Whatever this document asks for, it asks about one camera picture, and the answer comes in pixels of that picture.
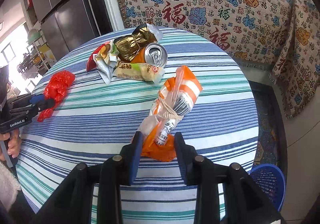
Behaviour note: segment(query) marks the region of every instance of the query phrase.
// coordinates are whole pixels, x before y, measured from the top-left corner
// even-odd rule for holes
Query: can lid
[[[146,63],[156,67],[164,67],[168,61],[166,49],[158,43],[150,43],[144,52]]]

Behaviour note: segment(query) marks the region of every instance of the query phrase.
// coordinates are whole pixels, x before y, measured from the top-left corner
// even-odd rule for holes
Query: striped tablecloth
[[[69,94],[44,122],[20,130],[23,138],[17,173],[35,212],[80,162],[102,163],[120,152],[142,120],[165,79],[187,65],[203,87],[194,108],[173,131],[181,131],[187,144],[213,162],[240,163],[249,171],[258,139],[254,98],[238,65],[215,44],[179,29],[164,28],[159,42],[168,52],[164,79],[159,85],[112,78],[106,85],[96,69],[86,73],[89,55],[107,40],[133,29],[109,33],[87,42],[57,62],[41,79],[41,93],[51,76],[61,70],[76,75]],[[220,187],[220,213],[224,215]],[[92,223],[96,223],[98,185],[94,189]],[[137,179],[121,187],[125,223],[193,223],[196,187],[183,184],[177,160],[162,163],[141,158]]]

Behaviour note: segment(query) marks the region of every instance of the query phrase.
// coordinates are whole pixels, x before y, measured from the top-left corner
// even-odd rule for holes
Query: orange and white package
[[[138,128],[144,137],[141,155],[163,162],[176,157],[173,136],[169,133],[192,110],[201,91],[199,81],[187,66],[181,66],[176,77],[166,80],[149,116]]]

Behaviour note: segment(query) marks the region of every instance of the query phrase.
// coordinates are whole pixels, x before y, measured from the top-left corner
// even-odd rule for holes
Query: metal screw
[[[195,160],[196,160],[197,162],[201,163],[201,162],[204,161],[204,157],[203,157],[202,155],[197,155],[197,156],[195,157]]]
[[[76,167],[78,170],[84,170],[87,167],[87,165],[85,163],[79,163]]]
[[[114,156],[112,157],[112,159],[113,159],[114,161],[116,161],[116,162],[119,162],[119,161],[122,160],[122,156],[121,156],[121,155],[114,155]]]
[[[241,168],[241,165],[239,165],[239,163],[232,163],[231,167],[235,170],[239,170]]]

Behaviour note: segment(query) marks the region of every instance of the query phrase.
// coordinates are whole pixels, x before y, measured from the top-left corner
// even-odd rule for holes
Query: hand
[[[20,151],[21,138],[19,137],[19,129],[15,129],[11,132],[12,139],[8,143],[8,155],[12,155],[12,158],[16,158]],[[0,141],[4,141],[10,138],[10,133],[0,134]],[[0,148],[0,160],[5,161],[4,154]]]

